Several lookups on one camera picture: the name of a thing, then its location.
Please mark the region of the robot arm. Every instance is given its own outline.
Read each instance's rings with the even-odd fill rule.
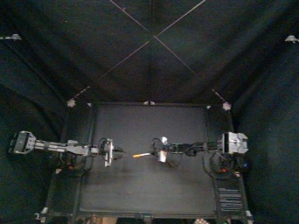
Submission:
[[[102,139],[104,141],[100,146],[78,144],[78,142],[73,140],[69,140],[66,143],[54,143],[38,140],[30,132],[21,131],[13,136],[8,152],[25,155],[32,151],[53,151],[58,153],[70,153],[82,157],[101,155],[105,157],[105,167],[108,167],[114,159],[113,151],[116,147],[113,146],[112,139]]]

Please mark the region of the black backdrop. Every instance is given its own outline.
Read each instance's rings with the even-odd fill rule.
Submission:
[[[153,33],[199,3],[150,2],[154,13],[148,1],[116,1]],[[299,45],[284,39],[299,34],[297,1],[209,0],[164,33],[161,41],[205,76],[192,76],[153,42],[97,81],[148,38],[110,6],[104,1],[0,3],[0,36],[22,37],[0,41],[0,219],[30,218],[49,182],[46,157],[25,161],[5,155],[9,136],[29,130],[58,140],[65,101],[94,81],[78,101],[213,103],[220,100],[207,84],[219,90],[232,103],[235,127],[249,139],[253,215],[264,223],[296,223]]]

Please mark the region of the wire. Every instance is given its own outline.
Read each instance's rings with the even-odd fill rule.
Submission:
[[[181,161],[183,161],[183,154],[180,154],[180,160],[179,160],[177,164],[173,164],[173,163],[167,159],[167,163],[168,163],[172,167],[179,166],[180,163],[181,163]]]

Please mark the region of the tent ceiling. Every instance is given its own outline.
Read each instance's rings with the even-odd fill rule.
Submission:
[[[4,0],[1,6],[0,34],[22,38],[9,42],[13,52],[41,68],[34,75],[62,99],[90,87],[77,97],[84,102],[219,103],[212,89],[233,102],[297,33],[296,0]]]

